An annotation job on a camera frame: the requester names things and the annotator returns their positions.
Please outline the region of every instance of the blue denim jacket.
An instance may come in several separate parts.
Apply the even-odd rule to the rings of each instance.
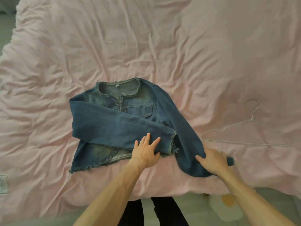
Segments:
[[[80,139],[70,173],[131,158],[134,141],[147,132],[161,137],[155,152],[175,154],[180,169],[194,177],[208,177],[195,159],[205,158],[201,140],[159,86],[140,78],[97,83],[70,99],[72,135]],[[228,165],[233,165],[228,158]]]

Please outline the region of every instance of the forearm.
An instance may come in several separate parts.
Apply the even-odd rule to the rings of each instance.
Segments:
[[[88,206],[73,226],[116,226],[144,169],[132,160]]]
[[[252,226],[295,226],[253,188],[238,179],[232,169],[229,168],[219,177],[235,196]]]

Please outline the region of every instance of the bed sheet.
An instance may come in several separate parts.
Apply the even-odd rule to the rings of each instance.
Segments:
[[[0,224],[88,205],[127,161],[69,174],[79,140],[68,100],[95,85],[141,77],[162,87],[196,133],[246,120],[229,138],[285,139],[293,147],[204,141],[234,157],[251,186],[301,197],[301,0],[21,0],[0,59]],[[223,194],[219,178],[184,174],[174,156],[146,169],[131,200]]]

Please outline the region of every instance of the light wooden floor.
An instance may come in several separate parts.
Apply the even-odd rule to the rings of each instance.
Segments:
[[[9,43],[12,35],[12,29],[15,27],[14,17],[0,15],[0,55],[2,48]],[[291,196],[282,194],[276,190],[268,188],[257,189],[258,193],[266,198],[285,216],[291,219],[297,226],[301,225],[301,219],[298,215],[295,203]],[[225,223],[209,207],[207,199],[202,194],[186,194],[181,197],[175,197],[181,211],[190,226],[248,226],[246,218],[240,221]],[[145,226],[158,226],[159,221],[153,210],[154,206],[151,199],[143,199],[143,211],[145,217]],[[22,221],[10,226],[46,226],[46,225],[64,225],[71,226],[80,216],[85,208],[63,214],[56,218],[43,218],[39,220]]]

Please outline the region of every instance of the white wire hanger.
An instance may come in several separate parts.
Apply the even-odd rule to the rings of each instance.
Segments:
[[[206,134],[206,133],[213,132],[213,131],[219,131],[219,132],[222,132],[222,131],[224,131],[225,129],[227,129],[228,127],[231,127],[231,126],[234,126],[234,125],[238,125],[238,124],[242,124],[242,123],[246,123],[246,122],[250,122],[250,121],[253,121],[253,122],[255,122],[255,123],[257,123],[257,124],[259,124],[259,125],[261,125],[261,126],[267,128],[267,129],[269,129],[269,130],[274,130],[274,129],[272,129],[272,128],[270,128],[270,127],[268,127],[268,126],[266,126],[266,125],[260,123],[259,121],[254,120],[254,113],[255,113],[255,111],[256,111],[256,110],[258,109],[258,107],[259,107],[259,102],[256,101],[255,99],[250,99],[250,100],[246,101],[244,104],[246,104],[246,103],[249,102],[249,101],[255,101],[255,102],[257,103],[257,107],[256,107],[256,109],[253,111],[253,114],[252,114],[251,119],[246,120],[246,121],[242,121],[242,122],[238,122],[238,123],[235,123],[235,124],[227,125],[227,126],[224,127],[222,130],[219,130],[219,129],[217,129],[217,128],[212,129],[212,130],[210,130],[210,131],[204,132],[204,133],[202,134],[202,137],[203,137],[203,135]],[[215,142],[222,142],[222,143],[251,144],[251,145],[264,145],[264,146],[277,146],[277,147],[293,147],[293,145],[283,145],[283,144],[244,143],[244,142],[232,142],[232,141],[224,141],[224,140],[213,140],[213,139],[206,139],[206,138],[202,138],[202,139],[203,139],[203,140],[215,141]]]

